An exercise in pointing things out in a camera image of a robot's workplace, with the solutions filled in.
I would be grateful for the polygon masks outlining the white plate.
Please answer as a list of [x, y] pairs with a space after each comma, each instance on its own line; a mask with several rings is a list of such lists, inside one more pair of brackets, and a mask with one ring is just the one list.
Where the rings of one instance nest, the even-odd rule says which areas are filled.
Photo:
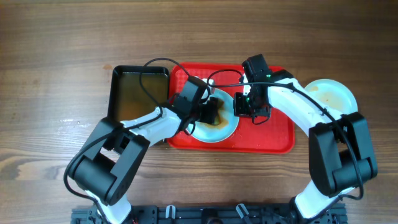
[[358, 112], [358, 104], [352, 92], [342, 83], [319, 79], [309, 83], [305, 89], [322, 103], [343, 114]]
[[220, 142], [230, 137], [236, 130], [239, 118], [234, 115], [233, 98], [225, 91], [216, 89], [210, 97], [219, 99], [218, 103], [218, 124], [201, 123], [199, 120], [195, 124], [189, 124], [187, 131], [192, 136], [207, 143]]

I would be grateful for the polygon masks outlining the white plate bottom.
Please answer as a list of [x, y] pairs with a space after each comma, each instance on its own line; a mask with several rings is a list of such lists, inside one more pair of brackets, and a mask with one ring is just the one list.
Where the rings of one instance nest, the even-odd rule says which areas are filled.
[[319, 79], [309, 83], [305, 89], [322, 103], [343, 114], [358, 112], [358, 104], [352, 92], [342, 83]]

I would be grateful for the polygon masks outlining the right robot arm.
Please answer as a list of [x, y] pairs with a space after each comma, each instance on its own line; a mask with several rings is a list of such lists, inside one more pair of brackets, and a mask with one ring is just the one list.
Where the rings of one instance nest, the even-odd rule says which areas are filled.
[[288, 116], [308, 136], [311, 181], [292, 199], [290, 221], [309, 223], [344, 198], [361, 200], [365, 182], [377, 176], [376, 157], [365, 118], [344, 114], [311, 96], [286, 70], [273, 72], [263, 55], [242, 63], [234, 114], [264, 121], [272, 109]]

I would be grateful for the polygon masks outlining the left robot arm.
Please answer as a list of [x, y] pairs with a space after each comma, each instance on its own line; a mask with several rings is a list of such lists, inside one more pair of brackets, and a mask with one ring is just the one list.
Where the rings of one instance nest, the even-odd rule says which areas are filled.
[[155, 143], [172, 138], [196, 121], [213, 123], [205, 115], [213, 85], [188, 77], [175, 99], [158, 103], [155, 110], [129, 121], [103, 118], [63, 175], [69, 192], [91, 200], [101, 223], [134, 221], [126, 192], [148, 150]]

